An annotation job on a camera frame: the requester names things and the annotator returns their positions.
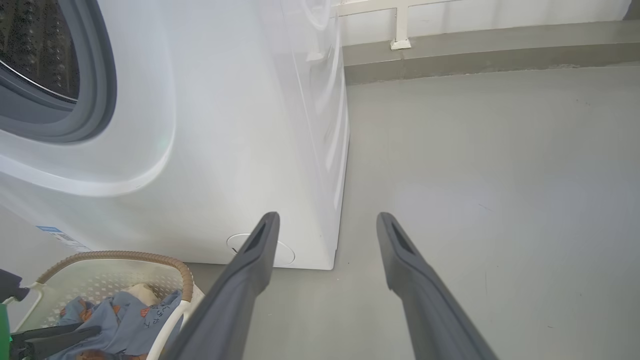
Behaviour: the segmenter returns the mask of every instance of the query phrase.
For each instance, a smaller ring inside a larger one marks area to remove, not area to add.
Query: blue and white label
[[[78,241],[74,240],[71,236],[63,233],[57,227],[51,227],[51,226],[36,226],[36,227],[44,231],[45,233],[51,234],[54,238],[62,242],[62,244],[66,245],[67,247],[70,247],[71,249],[77,252],[91,251],[91,249],[82,245]]]

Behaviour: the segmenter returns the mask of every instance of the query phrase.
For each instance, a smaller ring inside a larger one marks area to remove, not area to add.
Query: brown woven handle
[[[69,256],[67,259],[60,261],[52,266],[44,274],[42,274],[36,282],[44,284],[53,275],[65,267],[77,263],[78,261],[94,260],[94,259],[123,259],[123,260],[139,260],[147,261],[149,263],[157,263],[162,265],[168,265],[176,268],[182,276],[182,299],[191,302],[193,296],[193,276],[189,268],[180,260],[170,258],[168,256],[149,254],[147,252],[135,252],[135,251],[93,251],[93,252],[80,252],[76,255]]]

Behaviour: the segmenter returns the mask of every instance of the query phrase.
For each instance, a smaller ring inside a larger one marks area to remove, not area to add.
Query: white washing machine
[[[78,251],[217,264],[277,211],[275,265],[333,268],[349,122],[329,1],[19,3],[2,205]]]

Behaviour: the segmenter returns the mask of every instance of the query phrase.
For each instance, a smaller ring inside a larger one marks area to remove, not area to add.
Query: white plastic basket
[[[180,317],[184,325],[204,294],[193,283],[189,268],[168,256],[133,251],[83,252],[70,256],[46,271],[29,288],[38,299],[15,331],[53,326],[60,309],[76,296],[98,303],[132,285],[149,285],[163,299],[182,289],[182,300],[160,330],[147,360],[157,360]],[[13,302],[8,299],[5,304]]]

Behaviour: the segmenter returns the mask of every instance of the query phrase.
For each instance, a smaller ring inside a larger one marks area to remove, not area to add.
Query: white railing
[[[396,9],[396,37],[391,41],[391,50],[399,50],[411,47],[407,36],[407,14],[410,6],[448,3],[451,1],[459,0],[340,0],[337,8],[340,16]]]

